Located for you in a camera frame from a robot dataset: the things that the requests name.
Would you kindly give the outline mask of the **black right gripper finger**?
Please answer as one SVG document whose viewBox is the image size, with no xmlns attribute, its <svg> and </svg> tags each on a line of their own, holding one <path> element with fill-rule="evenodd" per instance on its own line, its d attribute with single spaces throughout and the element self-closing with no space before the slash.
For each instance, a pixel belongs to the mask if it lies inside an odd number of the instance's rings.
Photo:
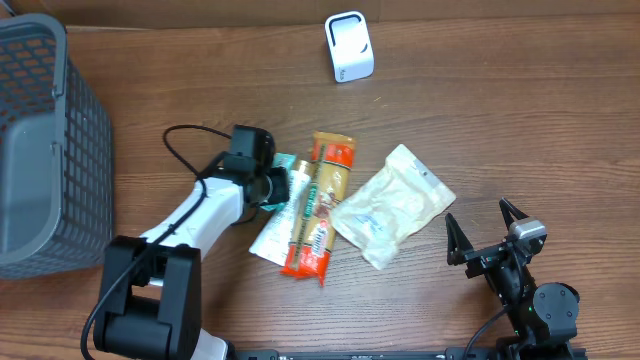
<svg viewBox="0 0 640 360">
<path fill-rule="evenodd" d="M 451 213 L 445 216 L 447 231 L 447 264 L 460 265 L 474 252 L 471 242 Z"/>
<path fill-rule="evenodd" d="M 504 197 L 499 200 L 499 207 L 507 229 L 510 229 L 513 223 L 521 224 L 528 221 L 529 216 Z"/>
</svg>

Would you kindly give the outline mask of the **teal snack bar wrapper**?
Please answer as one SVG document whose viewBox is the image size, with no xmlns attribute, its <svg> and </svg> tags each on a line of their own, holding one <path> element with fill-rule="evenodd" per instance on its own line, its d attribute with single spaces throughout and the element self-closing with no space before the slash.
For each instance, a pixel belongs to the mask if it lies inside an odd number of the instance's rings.
<svg viewBox="0 0 640 360">
<path fill-rule="evenodd" d="M 294 154 L 286 154 L 286 153 L 276 153 L 274 156 L 274 160 L 272 163 L 273 168 L 283 167 L 289 172 L 297 159 L 297 156 Z M 268 212 L 280 211 L 286 206 L 285 202 L 281 202 L 273 205 L 262 205 L 261 208 Z"/>
</svg>

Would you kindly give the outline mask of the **beige resealable pouch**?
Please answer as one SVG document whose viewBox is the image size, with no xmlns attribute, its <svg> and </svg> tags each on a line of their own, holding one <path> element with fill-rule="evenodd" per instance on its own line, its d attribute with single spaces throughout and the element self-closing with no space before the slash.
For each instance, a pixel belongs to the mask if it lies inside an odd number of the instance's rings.
<svg viewBox="0 0 640 360">
<path fill-rule="evenodd" d="M 405 145 L 330 215 L 334 229 L 362 251 L 375 269 L 386 268 L 399 245 L 446 210 L 456 195 Z"/>
</svg>

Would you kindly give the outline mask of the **white tube with gold cap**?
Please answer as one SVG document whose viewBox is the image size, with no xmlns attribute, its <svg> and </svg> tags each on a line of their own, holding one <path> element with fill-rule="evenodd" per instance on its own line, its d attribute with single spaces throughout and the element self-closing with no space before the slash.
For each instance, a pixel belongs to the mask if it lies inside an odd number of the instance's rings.
<svg viewBox="0 0 640 360">
<path fill-rule="evenodd" d="M 289 201 L 280 210 L 276 210 L 254 243 L 249 252 L 262 259 L 284 266 L 289 242 L 292 240 L 300 198 L 311 181 L 311 164 L 305 160 L 297 160 L 289 172 Z"/>
</svg>

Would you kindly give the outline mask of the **orange spaghetti package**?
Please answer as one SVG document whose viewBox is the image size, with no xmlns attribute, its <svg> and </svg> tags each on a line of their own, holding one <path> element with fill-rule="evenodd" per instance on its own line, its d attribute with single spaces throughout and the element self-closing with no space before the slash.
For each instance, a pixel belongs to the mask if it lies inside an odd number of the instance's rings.
<svg viewBox="0 0 640 360">
<path fill-rule="evenodd" d="M 314 133 L 313 140 L 310 183 L 300 197 L 281 273 L 297 279 L 316 277 L 323 283 L 336 236 L 330 215 L 345 197 L 356 140 L 319 131 Z"/>
</svg>

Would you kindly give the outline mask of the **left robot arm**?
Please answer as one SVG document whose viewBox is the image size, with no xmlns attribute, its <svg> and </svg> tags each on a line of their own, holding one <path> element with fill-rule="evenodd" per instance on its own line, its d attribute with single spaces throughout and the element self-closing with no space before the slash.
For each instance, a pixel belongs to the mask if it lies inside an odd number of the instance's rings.
<svg viewBox="0 0 640 360">
<path fill-rule="evenodd" d="M 84 358 L 95 347 L 131 359 L 234 359 L 234 346 L 202 327 L 202 261 L 222 233 L 251 222 L 263 205 L 289 199 L 288 174 L 272 163 L 268 131 L 236 125 L 228 150 L 195 177 L 189 196 L 138 237 L 106 247 L 99 299 L 82 329 Z"/>
</svg>

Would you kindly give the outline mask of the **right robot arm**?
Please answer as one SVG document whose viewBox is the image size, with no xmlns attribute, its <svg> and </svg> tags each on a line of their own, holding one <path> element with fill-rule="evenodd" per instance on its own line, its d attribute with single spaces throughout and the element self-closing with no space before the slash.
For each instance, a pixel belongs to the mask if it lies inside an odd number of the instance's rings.
<svg viewBox="0 0 640 360">
<path fill-rule="evenodd" d="M 566 283 L 537 285 L 527 265 L 547 239 L 546 226 L 502 198 L 499 207 L 507 229 L 503 240 L 483 249 L 473 247 L 452 214 L 445 216 L 447 263 L 466 265 L 466 276 L 482 276 L 500 300 L 502 309 L 483 324 L 455 359 L 584 359 L 570 341 L 577 336 L 579 292 Z M 491 348 L 477 348 L 478 339 L 506 316 L 514 334 Z"/>
</svg>

